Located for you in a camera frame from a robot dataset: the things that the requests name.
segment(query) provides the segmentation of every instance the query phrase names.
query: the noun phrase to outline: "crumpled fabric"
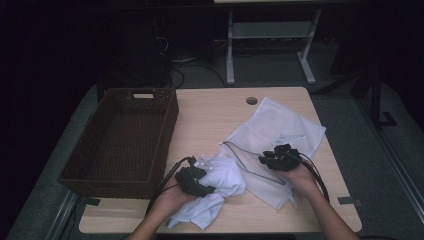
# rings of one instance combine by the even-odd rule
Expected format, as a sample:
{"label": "crumpled fabric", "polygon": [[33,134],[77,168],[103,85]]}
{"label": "crumpled fabric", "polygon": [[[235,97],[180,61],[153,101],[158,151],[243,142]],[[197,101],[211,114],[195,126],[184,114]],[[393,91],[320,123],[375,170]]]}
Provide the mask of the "crumpled fabric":
{"label": "crumpled fabric", "polygon": [[240,195],[245,191],[246,184],[235,159],[225,157],[200,159],[195,166],[207,172],[199,183],[216,189],[204,198],[199,197],[184,204],[176,214],[171,216],[169,228],[179,222],[192,222],[199,228],[206,229],[221,210],[225,197]]}
{"label": "crumpled fabric", "polygon": [[237,159],[246,188],[274,209],[280,209],[289,200],[296,206],[292,186],[261,164],[257,156],[273,151],[281,136],[297,135],[302,137],[288,143],[311,158],[325,130],[320,124],[265,97],[253,115],[221,145],[216,156]]}

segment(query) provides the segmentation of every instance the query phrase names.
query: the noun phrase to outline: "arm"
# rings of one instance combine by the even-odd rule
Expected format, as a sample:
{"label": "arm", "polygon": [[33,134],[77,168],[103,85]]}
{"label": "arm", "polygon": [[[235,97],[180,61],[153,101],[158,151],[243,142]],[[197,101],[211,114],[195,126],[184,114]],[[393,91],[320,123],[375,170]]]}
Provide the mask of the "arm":
{"label": "arm", "polygon": [[359,239],[352,229],[343,221],[330,203],[324,198],[312,174],[300,164],[289,172],[276,171],[289,181],[294,189],[302,194],[311,204],[318,223],[326,239]]}
{"label": "arm", "polygon": [[195,196],[183,193],[180,186],[176,184],[177,180],[175,177],[169,179],[164,189],[170,188],[159,195],[150,212],[144,217],[143,221],[131,233],[128,239],[153,239],[157,229],[165,220],[178,212],[185,203],[196,199]]}

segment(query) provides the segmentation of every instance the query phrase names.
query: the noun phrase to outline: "table top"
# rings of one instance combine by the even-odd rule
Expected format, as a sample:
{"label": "table top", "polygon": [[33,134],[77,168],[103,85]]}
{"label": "table top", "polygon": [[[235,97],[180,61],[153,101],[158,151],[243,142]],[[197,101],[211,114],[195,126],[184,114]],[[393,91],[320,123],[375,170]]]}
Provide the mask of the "table top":
{"label": "table top", "polygon": [[[218,142],[224,141],[240,124],[249,119],[258,104],[248,105],[246,98],[264,97],[284,105],[312,121],[318,115],[306,89],[302,87],[226,88],[177,90],[178,120],[169,146],[168,172],[187,156],[214,156]],[[350,194],[340,173],[326,137],[312,158],[327,186],[330,202],[354,230],[362,227],[353,204],[340,205],[339,197]],[[321,229],[309,203],[295,194],[299,208],[290,203],[276,211],[248,190],[243,195],[228,197],[217,218],[201,230],[192,223],[179,223],[158,233],[298,233],[320,232]],[[80,221],[84,233],[132,232],[144,217],[148,200],[101,199],[98,206],[87,205]]]}

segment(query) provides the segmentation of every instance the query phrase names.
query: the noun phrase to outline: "wicker basket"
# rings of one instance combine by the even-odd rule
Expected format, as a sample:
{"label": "wicker basket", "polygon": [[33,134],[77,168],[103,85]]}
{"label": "wicker basket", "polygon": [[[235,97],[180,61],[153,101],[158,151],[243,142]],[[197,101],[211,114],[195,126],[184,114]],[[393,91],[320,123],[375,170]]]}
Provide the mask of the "wicker basket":
{"label": "wicker basket", "polygon": [[178,116],[175,89],[111,89],[58,181],[83,197],[149,199]]}

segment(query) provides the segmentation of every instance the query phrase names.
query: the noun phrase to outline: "white cloth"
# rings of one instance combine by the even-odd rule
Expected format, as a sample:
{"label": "white cloth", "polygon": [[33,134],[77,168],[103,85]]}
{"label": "white cloth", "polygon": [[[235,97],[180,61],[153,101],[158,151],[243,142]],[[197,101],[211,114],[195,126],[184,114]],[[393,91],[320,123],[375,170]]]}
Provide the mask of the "white cloth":
{"label": "white cloth", "polygon": [[186,203],[176,214],[171,216],[168,227],[179,222],[193,222],[201,229],[208,227],[218,215],[224,203],[224,197],[244,193],[246,184],[241,176],[236,160],[233,158],[214,157],[200,159],[196,167],[205,169],[207,174],[199,183],[212,186],[215,191],[204,198]]}
{"label": "white cloth", "polygon": [[311,158],[324,134],[325,127],[265,97],[254,114],[227,138],[229,143],[221,145],[216,156],[238,159],[246,188],[278,210],[293,200],[292,187],[261,164],[257,156],[273,151],[272,143],[282,135],[299,135],[303,137],[289,144]]}

